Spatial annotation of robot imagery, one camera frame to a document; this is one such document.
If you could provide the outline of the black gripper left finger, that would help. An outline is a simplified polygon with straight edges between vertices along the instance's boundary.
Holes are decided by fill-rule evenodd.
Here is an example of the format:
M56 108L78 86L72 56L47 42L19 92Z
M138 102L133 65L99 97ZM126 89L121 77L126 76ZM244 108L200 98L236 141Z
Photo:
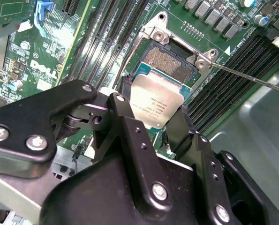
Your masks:
M84 106L87 120L101 134L98 161L65 181L57 193L77 205L89 200L95 181L128 178L132 198L140 212L169 212L172 195L159 158L143 123L136 120L129 101L119 93L106 98L106 107L95 105L97 91L73 80L0 107L0 173L19 178L44 175L56 154L58 141L73 135L71 112Z

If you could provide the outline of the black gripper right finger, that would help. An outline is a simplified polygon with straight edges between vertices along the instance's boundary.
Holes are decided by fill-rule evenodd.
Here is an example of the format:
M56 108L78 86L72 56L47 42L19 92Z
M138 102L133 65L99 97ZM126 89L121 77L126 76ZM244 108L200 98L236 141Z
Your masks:
M194 172L198 219L207 225L271 225L274 207L247 171L229 153L215 153L181 105L166 123L175 159Z

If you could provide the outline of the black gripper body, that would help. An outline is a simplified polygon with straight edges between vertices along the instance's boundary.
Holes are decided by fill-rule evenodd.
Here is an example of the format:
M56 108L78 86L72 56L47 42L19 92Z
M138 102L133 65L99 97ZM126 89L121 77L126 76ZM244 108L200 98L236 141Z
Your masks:
M173 207L152 220L136 208L122 156L111 156L62 181L42 205L41 225L205 225L196 207L193 172L159 158Z

